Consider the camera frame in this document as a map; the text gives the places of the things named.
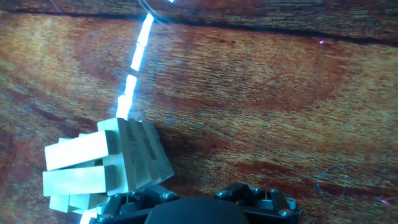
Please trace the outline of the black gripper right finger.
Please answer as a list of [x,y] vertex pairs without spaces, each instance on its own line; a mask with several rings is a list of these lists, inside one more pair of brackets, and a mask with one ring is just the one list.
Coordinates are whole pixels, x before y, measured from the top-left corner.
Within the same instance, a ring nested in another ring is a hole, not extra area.
[[297,201],[286,197],[280,190],[263,190],[248,184],[231,184],[213,195],[213,198],[234,203],[249,223],[298,224]]

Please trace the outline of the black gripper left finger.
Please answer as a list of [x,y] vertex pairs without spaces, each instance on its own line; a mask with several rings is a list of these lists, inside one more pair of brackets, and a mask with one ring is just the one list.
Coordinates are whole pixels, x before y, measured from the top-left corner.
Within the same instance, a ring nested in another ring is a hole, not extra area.
[[144,224],[157,205],[178,199],[179,194],[160,185],[115,194],[98,207],[99,214],[90,218],[90,224]]

